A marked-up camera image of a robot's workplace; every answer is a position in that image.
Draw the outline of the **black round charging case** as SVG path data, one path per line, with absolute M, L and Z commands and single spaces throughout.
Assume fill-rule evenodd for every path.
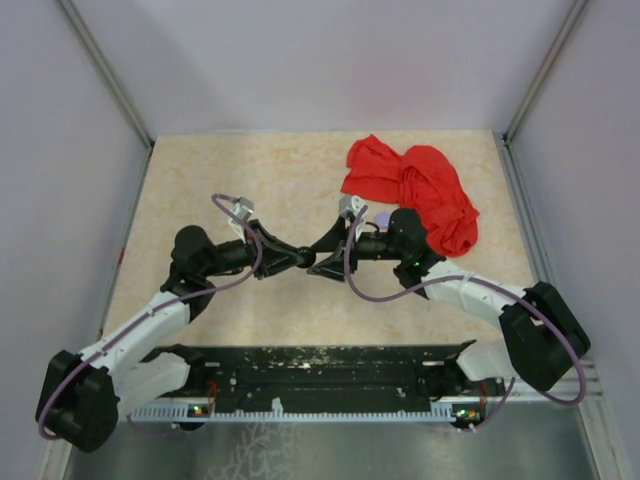
M 308 269 L 316 262 L 316 253 L 310 247 L 299 247 L 296 250 L 296 255 L 298 268 Z

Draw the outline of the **purple earbud charging case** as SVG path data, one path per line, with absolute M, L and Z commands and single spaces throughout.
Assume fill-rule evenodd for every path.
M 390 214 L 387 212 L 379 212 L 374 217 L 374 223 L 381 230 L 387 230 L 390 224 Z

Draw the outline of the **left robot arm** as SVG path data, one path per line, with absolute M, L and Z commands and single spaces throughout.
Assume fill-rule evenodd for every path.
M 189 397 L 201 394 L 208 373 L 197 352 L 174 345 L 152 360 L 146 357 L 204 312 L 219 290 L 210 277 L 246 271 L 264 278 L 314 261 L 310 248 L 278 240 L 258 221 L 249 223 L 243 239 L 219 245 L 199 226 L 182 228 L 158 293 L 111 334 L 50 360 L 35 414 L 40 435 L 91 453 L 120 421 L 154 399 L 177 390 Z

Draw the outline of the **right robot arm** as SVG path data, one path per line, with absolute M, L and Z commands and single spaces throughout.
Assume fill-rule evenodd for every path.
M 474 341 L 458 354 L 446 372 L 454 393 L 470 395 L 485 379 L 517 377 L 548 395 L 570 369 L 585 377 L 580 360 L 590 339 L 553 285 L 507 285 L 458 267 L 431 249 L 413 209 L 395 210 L 384 231 L 363 232 L 363 222 L 353 213 L 339 217 L 312 245 L 326 257 L 308 274 L 350 282 L 361 261 L 395 261 L 393 273 L 405 293 L 456 307 L 500 329 L 499 340 Z

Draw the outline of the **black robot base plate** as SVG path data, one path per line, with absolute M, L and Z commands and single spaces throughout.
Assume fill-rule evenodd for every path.
M 220 414 L 429 412 L 446 397 L 499 396 L 495 380 L 468 379 L 460 345 L 178 347 L 193 371 L 171 398 L 212 401 Z

